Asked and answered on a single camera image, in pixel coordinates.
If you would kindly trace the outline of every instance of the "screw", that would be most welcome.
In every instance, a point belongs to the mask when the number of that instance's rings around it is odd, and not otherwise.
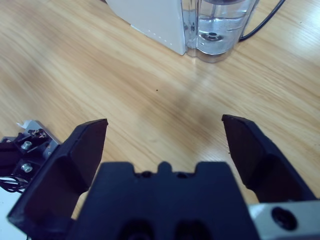
[[[30,163],[25,163],[21,166],[21,170],[24,171],[25,173],[30,173],[32,169],[33,167],[31,166]]]
[[[32,145],[32,142],[30,141],[25,141],[22,145],[21,145],[21,148],[24,149],[24,150],[28,150]]]

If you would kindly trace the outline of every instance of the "black cable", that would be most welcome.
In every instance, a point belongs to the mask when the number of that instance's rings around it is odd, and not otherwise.
[[[0,187],[9,193],[20,193],[28,186],[28,182],[19,179],[18,175],[1,176]]]
[[[280,0],[278,4],[275,6],[275,8],[270,12],[270,14],[250,33],[248,33],[245,36],[240,37],[239,42],[242,42],[244,40],[247,40],[248,38],[251,38],[253,35],[255,35],[260,29],[263,28],[264,25],[266,25],[267,22],[276,14],[276,12],[280,9],[282,4],[285,3],[286,0]]]

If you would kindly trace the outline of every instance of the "wooden table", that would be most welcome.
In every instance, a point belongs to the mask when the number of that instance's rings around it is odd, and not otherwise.
[[[277,2],[261,0],[249,29]],[[0,137],[36,119],[63,141],[108,118],[104,162],[192,172],[199,161],[227,161],[255,203],[229,155],[221,117],[232,114],[255,121],[320,197],[319,12],[317,0],[288,0],[212,64],[147,38],[99,0],[2,0]]]

